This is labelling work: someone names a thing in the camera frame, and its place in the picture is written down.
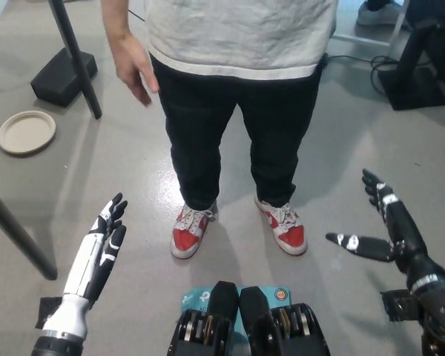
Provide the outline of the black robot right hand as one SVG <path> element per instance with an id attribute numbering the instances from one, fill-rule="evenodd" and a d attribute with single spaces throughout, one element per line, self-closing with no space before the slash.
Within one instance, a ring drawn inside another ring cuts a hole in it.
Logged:
<path id="1" fill-rule="evenodd" d="M 369 202 L 381 216 L 388 240 L 329 232 L 326 239 L 349 253 L 383 263 L 394 262 L 406 276 L 411 294 L 445 288 L 445 269 L 428 254 L 426 243 L 403 201 L 392 187 L 367 169 L 362 181 Z"/>

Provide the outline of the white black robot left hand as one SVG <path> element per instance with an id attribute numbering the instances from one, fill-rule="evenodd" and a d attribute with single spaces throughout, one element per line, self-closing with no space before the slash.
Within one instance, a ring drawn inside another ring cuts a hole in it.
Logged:
<path id="1" fill-rule="evenodd" d="M 121 218 L 128 202 L 118 193 L 85 235 L 67 277 L 62 301 L 42 327 L 45 336 L 85 340 L 87 313 L 110 277 L 127 228 Z"/>

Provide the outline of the person's bare right hand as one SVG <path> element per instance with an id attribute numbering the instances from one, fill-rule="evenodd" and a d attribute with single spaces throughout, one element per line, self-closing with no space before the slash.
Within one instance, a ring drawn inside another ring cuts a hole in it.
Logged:
<path id="1" fill-rule="evenodd" d="M 116 75 L 145 107 L 151 104 L 149 93 L 157 93 L 159 84 L 151 60 L 140 41 L 130 32 L 108 33 Z"/>

